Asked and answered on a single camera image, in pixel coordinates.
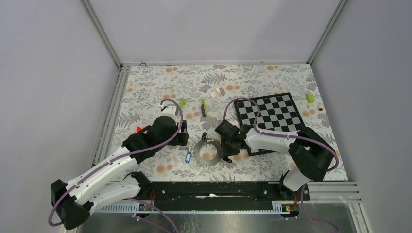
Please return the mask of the small keys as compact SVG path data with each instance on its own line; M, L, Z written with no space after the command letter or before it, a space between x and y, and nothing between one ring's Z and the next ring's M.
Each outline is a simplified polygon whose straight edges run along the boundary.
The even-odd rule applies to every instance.
M209 138L207 132L202 133L201 140L205 143L211 143L211 142L219 143L219 140L214 139L214 138Z

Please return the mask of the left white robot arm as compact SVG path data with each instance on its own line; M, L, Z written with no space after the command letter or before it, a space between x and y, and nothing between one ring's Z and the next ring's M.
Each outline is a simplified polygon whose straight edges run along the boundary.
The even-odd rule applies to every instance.
M119 200L150 197L154 194L152 183L141 171L128 173L118 184L109 182L153 157L166 145L187 145L188 138L186 120L177 123L169 116L156 118L152 125L130 135L114 153L84 174L68 182L54 181L48 224L72 230L95 211Z

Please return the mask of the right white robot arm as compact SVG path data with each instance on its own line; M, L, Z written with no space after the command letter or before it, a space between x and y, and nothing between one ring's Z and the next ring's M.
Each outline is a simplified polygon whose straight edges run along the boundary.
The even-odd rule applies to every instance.
M241 149L269 150L289 155L295 168L282 175L278 188L279 195L285 200L295 197L308 182L322 181L332 169L331 162L339 161L335 150L309 127L294 132L278 132L252 125L237 127L223 120L215 131L230 155Z

